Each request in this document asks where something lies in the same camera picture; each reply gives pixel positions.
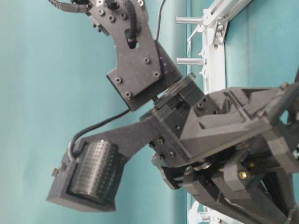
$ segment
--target cable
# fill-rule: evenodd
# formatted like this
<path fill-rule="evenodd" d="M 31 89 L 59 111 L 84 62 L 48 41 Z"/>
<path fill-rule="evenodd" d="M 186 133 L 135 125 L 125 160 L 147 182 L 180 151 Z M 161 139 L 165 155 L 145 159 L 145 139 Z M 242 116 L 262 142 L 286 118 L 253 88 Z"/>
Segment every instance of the cable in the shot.
<path fill-rule="evenodd" d="M 70 4 L 64 3 L 57 0 L 48 0 L 49 3 L 54 5 L 56 8 L 70 13 L 87 13 L 88 5 L 87 4 Z"/>
<path fill-rule="evenodd" d="M 127 109 L 126 111 L 124 111 L 124 112 L 122 112 L 122 113 L 120 113 L 120 114 L 118 114 L 118 115 L 116 115 L 116 116 L 114 116 L 114 117 L 112 117 L 112 118 L 109 118 L 109 119 L 104 120 L 104 121 L 102 121 L 102 122 L 100 122 L 100 123 L 98 123 L 98 124 L 95 124 L 95 125 L 92 125 L 92 126 L 90 126 L 90 127 L 87 127 L 87 128 L 85 128 L 85 129 L 83 129 L 82 131 L 78 132 L 77 134 L 75 134 L 74 137 L 71 139 L 71 141 L 70 141 L 68 147 L 67 147 L 67 155 L 68 155 L 68 157 L 69 157 L 69 160 L 70 160 L 70 161 L 75 161 L 75 159 L 76 159 L 76 158 L 74 157 L 74 155 L 73 155 L 73 150 L 74 150 L 74 146 L 75 146 L 76 140 L 77 140 L 78 138 L 80 138 L 82 135 L 86 134 L 87 132 L 90 132 L 90 131 L 92 131 L 92 130 L 94 130 L 94 129 L 97 129 L 97 128 L 99 128 L 99 127 L 102 127 L 102 126 L 104 126 L 105 124 L 108 124 L 108 123 L 110 123 L 111 121 L 114 121 L 114 120 L 116 120 L 116 119 L 118 119 L 118 118 L 120 118 L 120 117 L 126 115 L 126 114 L 129 113 L 129 112 L 130 112 L 130 110 Z"/>
<path fill-rule="evenodd" d="M 137 15 L 133 3 L 130 0 L 106 0 L 105 5 L 111 10 L 117 10 L 120 5 L 126 8 L 130 20 L 130 29 L 127 39 L 129 47 L 134 49 L 137 44 Z"/>
<path fill-rule="evenodd" d="M 156 33 L 156 40 L 159 40 L 160 36 L 160 26 L 161 26 L 161 17 L 162 17 L 162 9 L 165 4 L 166 0 L 163 0 L 159 9 L 159 16 L 158 16 L 158 26 L 157 26 L 157 33 Z"/>

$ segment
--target teal backdrop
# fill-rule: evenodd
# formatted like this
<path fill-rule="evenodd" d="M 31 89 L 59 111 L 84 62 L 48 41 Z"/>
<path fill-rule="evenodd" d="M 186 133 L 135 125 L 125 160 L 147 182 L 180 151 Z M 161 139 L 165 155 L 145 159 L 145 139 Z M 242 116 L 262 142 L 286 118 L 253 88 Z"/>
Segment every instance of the teal backdrop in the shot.
<path fill-rule="evenodd" d="M 148 0 L 156 35 L 160 0 Z M 186 192 L 172 191 L 145 147 L 126 165 L 115 213 L 81 213 L 46 202 L 68 141 L 82 128 L 126 109 L 106 78 L 116 66 L 111 37 L 83 14 L 63 13 L 47 0 L 11 0 L 0 14 L 0 223 L 182 224 Z M 164 6 L 160 42 L 174 60 L 186 55 L 186 1 Z M 183 74 L 185 66 L 179 67 Z M 128 125 L 152 107 L 106 125 Z"/>
<path fill-rule="evenodd" d="M 160 42 L 173 60 L 186 56 L 186 37 L 194 28 L 176 25 L 175 16 L 201 16 L 212 2 L 167 0 Z M 153 35 L 159 5 L 160 0 L 147 0 Z M 253 0 L 232 20 L 226 39 L 228 87 L 294 80 L 298 14 L 297 0 Z M 150 162 L 148 147 L 126 165 L 115 213 L 80 213 L 45 201 L 50 174 L 71 136 L 126 109 L 106 78 L 116 66 L 114 44 L 86 16 L 60 12 L 47 0 L 6 1 L 0 18 L 0 223 L 185 224 L 186 192 L 167 187 Z M 196 35 L 192 56 L 200 50 Z M 186 74 L 186 66 L 179 69 Z M 200 70 L 188 70 L 197 75 L 199 86 Z M 99 132 L 137 122 L 151 106 Z M 298 183 L 295 175 L 295 189 Z"/>

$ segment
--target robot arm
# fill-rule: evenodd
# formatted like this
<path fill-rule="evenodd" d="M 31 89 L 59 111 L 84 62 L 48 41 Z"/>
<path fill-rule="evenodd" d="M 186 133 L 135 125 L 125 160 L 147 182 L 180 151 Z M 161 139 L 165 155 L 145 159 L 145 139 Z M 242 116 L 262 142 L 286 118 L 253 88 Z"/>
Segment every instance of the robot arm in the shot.
<path fill-rule="evenodd" d="M 143 0 L 73 5 L 85 6 L 93 26 L 114 39 L 117 68 L 107 77 L 129 109 L 151 99 L 154 108 L 136 124 L 77 141 L 75 159 L 65 154 L 54 172 L 48 201 L 115 210 L 125 163 L 149 144 L 171 189 L 184 187 L 201 204 L 245 224 L 299 222 L 292 182 L 299 172 L 299 83 L 204 95 L 194 75 L 181 78 L 152 38 Z M 280 121 L 285 111 L 287 124 Z"/>

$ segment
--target textured cylinder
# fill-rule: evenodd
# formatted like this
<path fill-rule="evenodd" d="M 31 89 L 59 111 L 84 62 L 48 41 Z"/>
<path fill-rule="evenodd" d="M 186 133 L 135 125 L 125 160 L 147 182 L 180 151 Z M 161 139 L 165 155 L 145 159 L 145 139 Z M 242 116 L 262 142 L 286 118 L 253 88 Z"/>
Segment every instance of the textured cylinder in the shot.
<path fill-rule="evenodd" d="M 114 206 L 124 161 L 117 146 L 108 141 L 88 144 L 80 155 L 71 192 L 105 206 Z"/>

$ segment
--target metal shaft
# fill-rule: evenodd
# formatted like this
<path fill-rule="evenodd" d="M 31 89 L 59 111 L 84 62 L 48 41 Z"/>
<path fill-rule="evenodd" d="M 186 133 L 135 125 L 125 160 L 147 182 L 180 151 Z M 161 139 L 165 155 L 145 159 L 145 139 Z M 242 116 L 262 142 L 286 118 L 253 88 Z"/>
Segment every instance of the metal shaft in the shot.
<path fill-rule="evenodd" d="M 202 58 L 177 58 L 177 64 L 205 65 L 206 61 Z"/>
<path fill-rule="evenodd" d="M 176 17 L 176 22 L 181 24 L 204 24 L 204 19 L 199 17 Z"/>

